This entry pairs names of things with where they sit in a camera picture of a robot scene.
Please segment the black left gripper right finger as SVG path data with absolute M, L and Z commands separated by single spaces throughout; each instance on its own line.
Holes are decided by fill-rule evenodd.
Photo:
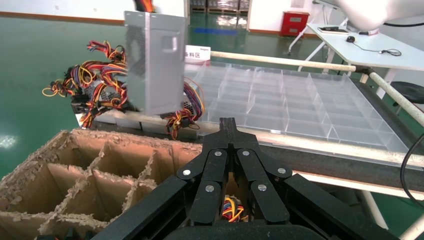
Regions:
M 265 154 L 254 134 L 239 131 L 233 117 L 229 118 L 229 143 L 234 158 L 234 177 L 246 194 L 243 204 L 248 219 L 263 220 L 267 225 L 288 223 L 290 214 L 281 195 L 283 182 L 293 171 Z

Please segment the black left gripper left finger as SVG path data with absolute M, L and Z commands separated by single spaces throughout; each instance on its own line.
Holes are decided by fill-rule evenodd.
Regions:
M 229 118 L 219 119 L 219 131 L 203 138 L 201 153 L 177 171 L 194 195 L 188 218 L 192 226 L 212 226 L 221 218 L 223 189 L 228 180 Z

